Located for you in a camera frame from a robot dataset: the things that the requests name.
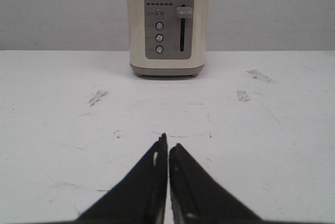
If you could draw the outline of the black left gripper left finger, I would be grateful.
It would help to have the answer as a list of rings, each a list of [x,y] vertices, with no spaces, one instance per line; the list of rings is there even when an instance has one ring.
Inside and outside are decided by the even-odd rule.
[[[168,145],[162,134],[129,173],[77,221],[163,221]]]

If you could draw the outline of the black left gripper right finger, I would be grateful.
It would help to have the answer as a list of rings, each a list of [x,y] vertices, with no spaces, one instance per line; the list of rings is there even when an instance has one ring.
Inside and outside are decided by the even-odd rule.
[[[261,221],[220,186],[178,143],[169,153],[174,221]]]

